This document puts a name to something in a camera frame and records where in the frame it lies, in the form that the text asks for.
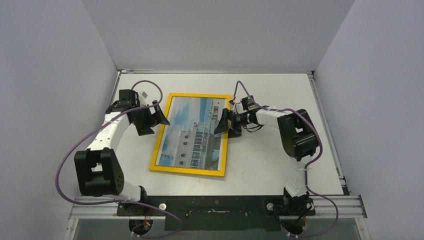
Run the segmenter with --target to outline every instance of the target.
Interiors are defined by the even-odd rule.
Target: picture frame
[[[224,177],[228,133],[214,134],[231,95],[170,93],[150,171]]]

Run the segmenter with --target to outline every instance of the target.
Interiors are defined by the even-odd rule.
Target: white table surface
[[[169,93],[233,95],[237,80],[244,83],[261,105],[306,109],[323,143],[322,157],[308,171],[309,186],[320,194],[343,194],[306,74],[122,74],[115,100],[118,100],[118,90],[130,89],[140,80],[150,80],[161,87],[163,111]],[[135,90],[146,92],[148,102],[159,99],[159,91],[149,83],[141,83]],[[245,96],[239,87],[236,99]],[[158,126],[153,128],[155,132],[158,129]],[[282,195],[290,173],[290,161],[293,161],[283,149],[278,129],[268,126],[255,133],[243,130],[241,137],[229,139],[225,177],[153,172],[149,171],[149,165],[156,138],[156,133],[138,136],[135,126],[131,125],[116,150],[125,180],[145,187],[151,196]]]

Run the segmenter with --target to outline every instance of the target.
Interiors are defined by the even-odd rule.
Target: building photo
[[[222,135],[214,134],[225,98],[172,98],[156,164],[159,166],[220,170]]]

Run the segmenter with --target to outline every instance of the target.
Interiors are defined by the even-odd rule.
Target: white wall
[[[80,0],[6,0],[0,8],[0,238],[57,240],[71,204],[54,177],[101,123],[116,68]],[[78,191],[73,159],[62,172]]]
[[[317,68],[354,0],[82,0],[118,69]]]
[[[424,239],[424,1],[356,0],[315,72],[371,236]]]

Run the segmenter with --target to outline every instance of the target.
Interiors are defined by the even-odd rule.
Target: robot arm
[[[107,108],[103,124],[110,122],[126,110],[147,106],[146,97],[145,92],[139,96],[133,90],[120,90],[119,100]],[[130,124],[135,125],[139,136],[155,133],[151,128],[158,124],[170,124],[160,107],[154,108],[153,114],[147,108],[119,117],[98,132],[93,142],[84,151],[75,153],[76,175],[79,190],[83,196],[107,196],[114,199],[145,202],[147,195],[144,188],[125,181],[115,149]]]
[[[279,130],[282,146],[290,157],[294,158],[291,162],[292,171],[288,183],[284,188],[284,195],[288,194],[290,199],[305,196],[309,197],[305,186],[305,161],[302,158],[315,154],[318,147],[318,141],[312,130],[294,113],[277,112],[259,109],[253,102],[253,96],[241,99],[241,105],[245,112],[238,113],[234,102],[231,109],[224,108],[221,120],[214,133],[228,131],[229,138],[240,137],[242,127],[254,123],[257,125],[271,126]],[[311,118],[304,109],[298,112],[311,122]]]

